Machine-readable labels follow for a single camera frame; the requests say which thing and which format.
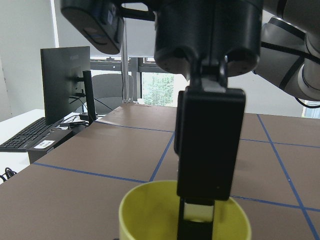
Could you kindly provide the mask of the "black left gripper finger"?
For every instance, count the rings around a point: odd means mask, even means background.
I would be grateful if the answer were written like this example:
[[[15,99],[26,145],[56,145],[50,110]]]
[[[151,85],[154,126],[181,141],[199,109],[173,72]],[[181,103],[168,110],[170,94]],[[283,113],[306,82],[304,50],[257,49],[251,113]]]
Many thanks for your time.
[[[231,193],[245,105],[245,92],[237,88],[209,92],[187,87],[178,93],[179,240],[213,237],[216,202],[227,201]]]

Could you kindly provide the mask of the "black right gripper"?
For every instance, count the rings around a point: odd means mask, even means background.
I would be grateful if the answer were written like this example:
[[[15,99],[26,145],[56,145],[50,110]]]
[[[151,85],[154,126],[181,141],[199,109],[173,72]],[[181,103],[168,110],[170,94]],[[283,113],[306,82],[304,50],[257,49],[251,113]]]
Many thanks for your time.
[[[167,0],[156,10],[154,59],[166,72],[227,76],[254,70],[260,60],[261,0]]]

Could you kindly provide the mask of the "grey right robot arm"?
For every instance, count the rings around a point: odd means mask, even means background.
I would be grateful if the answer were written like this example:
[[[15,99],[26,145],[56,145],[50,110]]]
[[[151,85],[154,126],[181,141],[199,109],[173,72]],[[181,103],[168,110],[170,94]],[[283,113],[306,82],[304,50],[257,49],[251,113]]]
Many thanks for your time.
[[[320,99],[317,0],[163,0],[155,12],[154,58],[193,92],[225,92],[253,72],[285,93]]]

